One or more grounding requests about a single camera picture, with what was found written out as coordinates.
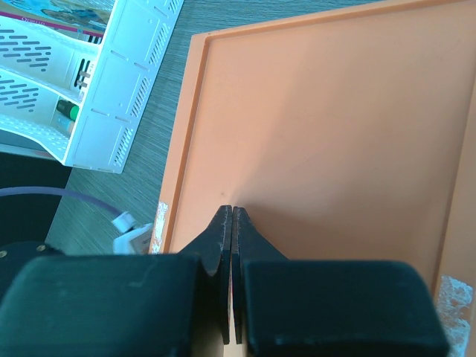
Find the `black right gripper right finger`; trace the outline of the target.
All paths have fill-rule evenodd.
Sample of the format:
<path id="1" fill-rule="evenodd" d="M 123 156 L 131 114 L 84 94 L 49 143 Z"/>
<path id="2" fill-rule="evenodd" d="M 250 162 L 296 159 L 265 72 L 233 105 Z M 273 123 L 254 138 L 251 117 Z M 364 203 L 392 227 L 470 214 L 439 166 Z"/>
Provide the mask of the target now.
<path id="1" fill-rule="evenodd" d="M 243 344 L 245 286 L 242 267 L 248 260 L 288 260 L 255 227 L 245 208 L 233 207 L 232 300 L 237 344 Z"/>

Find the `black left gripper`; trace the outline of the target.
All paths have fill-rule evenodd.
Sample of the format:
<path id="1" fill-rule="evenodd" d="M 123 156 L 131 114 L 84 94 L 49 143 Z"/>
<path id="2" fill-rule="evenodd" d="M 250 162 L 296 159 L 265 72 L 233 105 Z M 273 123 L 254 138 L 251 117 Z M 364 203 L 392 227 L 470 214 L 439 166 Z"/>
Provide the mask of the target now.
<path id="1" fill-rule="evenodd" d="M 133 217 L 124 212 L 112 221 L 121 235 L 113 240 L 112 253 L 146 254 L 152 237 L 152 223 L 132 224 Z M 35 241 L 14 242 L 1 247 L 1 290 L 8 290 L 22 268 L 37 257 L 65 255 L 52 246 Z"/>

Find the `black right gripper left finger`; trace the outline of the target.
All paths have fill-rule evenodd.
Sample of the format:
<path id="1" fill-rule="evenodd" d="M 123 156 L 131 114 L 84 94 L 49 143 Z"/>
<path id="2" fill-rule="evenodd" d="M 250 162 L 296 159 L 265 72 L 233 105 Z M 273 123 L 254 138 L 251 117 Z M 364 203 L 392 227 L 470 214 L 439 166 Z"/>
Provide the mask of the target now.
<path id="1" fill-rule="evenodd" d="M 201 263 L 199 299 L 207 318 L 219 328 L 223 344 L 230 343 L 230 278 L 233 208 L 222 205 L 210 223 L 180 254 Z"/>

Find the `orange drawer cabinet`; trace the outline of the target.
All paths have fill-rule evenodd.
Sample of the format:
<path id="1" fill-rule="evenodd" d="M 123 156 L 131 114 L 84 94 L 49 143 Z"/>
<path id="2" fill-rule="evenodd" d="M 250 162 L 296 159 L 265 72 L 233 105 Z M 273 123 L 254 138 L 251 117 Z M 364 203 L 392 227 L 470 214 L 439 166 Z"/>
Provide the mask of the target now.
<path id="1" fill-rule="evenodd" d="M 217 208 L 287 257 L 398 260 L 475 354 L 475 3 L 381 1 L 192 37 L 150 243 Z"/>

